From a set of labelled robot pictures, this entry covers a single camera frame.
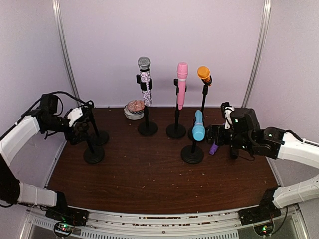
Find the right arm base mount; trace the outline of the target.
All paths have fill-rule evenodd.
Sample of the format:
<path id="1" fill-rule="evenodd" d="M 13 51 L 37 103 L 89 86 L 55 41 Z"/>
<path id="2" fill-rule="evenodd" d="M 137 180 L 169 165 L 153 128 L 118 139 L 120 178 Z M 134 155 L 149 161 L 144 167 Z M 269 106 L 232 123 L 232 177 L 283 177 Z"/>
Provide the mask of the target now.
<path id="1" fill-rule="evenodd" d="M 267 237 L 275 232 L 274 218 L 282 215 L 281 210 L 268 206 L 256 206 L 238 211 L 241 225 L 252 225 L 254 232 Z"/>

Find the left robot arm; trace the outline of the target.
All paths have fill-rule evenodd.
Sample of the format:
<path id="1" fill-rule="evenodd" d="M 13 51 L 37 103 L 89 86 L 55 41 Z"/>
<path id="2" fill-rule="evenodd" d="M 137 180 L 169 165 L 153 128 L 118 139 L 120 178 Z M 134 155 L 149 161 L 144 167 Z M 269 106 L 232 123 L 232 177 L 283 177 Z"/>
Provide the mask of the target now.
<path id="1" fill-rule="evenodd" d="M 59 91 L 43 94 L 0 137 L 0 199 L 5 202 L 4 208 L 14 204 L 51 207 L 53 214 L 59 220 L 67 221 L 72 216 L 72 211 L 62 192 L 22 183 L 10 169 L 15 156 L 38 133 L 46 136 L 63 133 L 65 139 L 72 145 L 90 141 L 87 130 L 79 127 L 93 115 L 93 101 L 85 102 L 65 93 L 81 105 L 70 109 L 65 116 L 61 116 L 57 113 L 58 104 L 62 102 L 59 94 Z"/>

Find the purple microphone's black stand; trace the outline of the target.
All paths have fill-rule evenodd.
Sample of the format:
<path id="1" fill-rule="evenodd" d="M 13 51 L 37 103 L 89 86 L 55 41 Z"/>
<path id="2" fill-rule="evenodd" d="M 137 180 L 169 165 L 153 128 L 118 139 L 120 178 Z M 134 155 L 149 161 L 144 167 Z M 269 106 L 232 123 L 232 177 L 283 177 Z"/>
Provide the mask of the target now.
<path id="1" fill-rule="evenodd" d="M 92 109 L 94 102 L 89 100 L 85 103 L 88 121 L 91 123 L 94 133 L 91 135 L 92 143 L 96 146 L 102 146 L 109 141 L 109 134 L 106 131 L 98 130 Z"/>

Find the purple microphone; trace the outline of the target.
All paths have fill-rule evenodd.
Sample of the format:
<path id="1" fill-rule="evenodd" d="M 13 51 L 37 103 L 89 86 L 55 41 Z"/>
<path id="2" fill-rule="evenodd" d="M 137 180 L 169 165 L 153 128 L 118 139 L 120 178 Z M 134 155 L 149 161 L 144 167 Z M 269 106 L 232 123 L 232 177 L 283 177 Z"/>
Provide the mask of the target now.
<path id="1" fill-rule="evenodd" d="M 209 154 L 210 155 L 214 155 L 219 149 L 219 146 L 216 145 L 215 143 L 212 144 L 211 148 L 210 148 L 210 151 L 209 151 Z"/>

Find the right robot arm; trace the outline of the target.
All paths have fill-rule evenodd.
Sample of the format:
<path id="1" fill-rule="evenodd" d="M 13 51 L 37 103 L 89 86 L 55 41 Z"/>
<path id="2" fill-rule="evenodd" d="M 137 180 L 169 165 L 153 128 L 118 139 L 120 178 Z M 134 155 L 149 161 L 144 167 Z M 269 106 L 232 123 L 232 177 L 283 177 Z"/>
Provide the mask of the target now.
<path id="1" fill-rule="evenodd" d="M 299 137 L 290 129 L 267 127 L 261 129 L 252 108 L 234 108 L 223 103 L 221 111 L 225 123 L 206 127 L 206 140 L 215 146 L 228 145 L 233 159 L 243 150 L 251 157 L 256 155 L 273 160 L 290 160 L 318 168 L 319 145 Z M 267 219 L 275 209 L 308 201 L 319 196 L 319 177 L 314 176 L 291 186 L 265 191 L 256 216 Z"/>

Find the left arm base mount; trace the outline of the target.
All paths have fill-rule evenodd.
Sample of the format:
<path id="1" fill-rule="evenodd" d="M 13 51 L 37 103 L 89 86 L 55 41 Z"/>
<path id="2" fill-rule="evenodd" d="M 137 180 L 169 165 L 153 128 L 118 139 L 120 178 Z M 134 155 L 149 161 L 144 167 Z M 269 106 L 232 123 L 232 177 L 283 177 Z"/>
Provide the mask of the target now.
<path id="1" fill-rule="evenodd" d="M 70 236 L 76 227 L 86 226 L 89 217 L 87 210 L 70 208 L 66 214 L 57 210 L 46 208 L 45 216 L 56 220 L 53 226 L 53 232 L 59 238 L 66 238 Z"/>

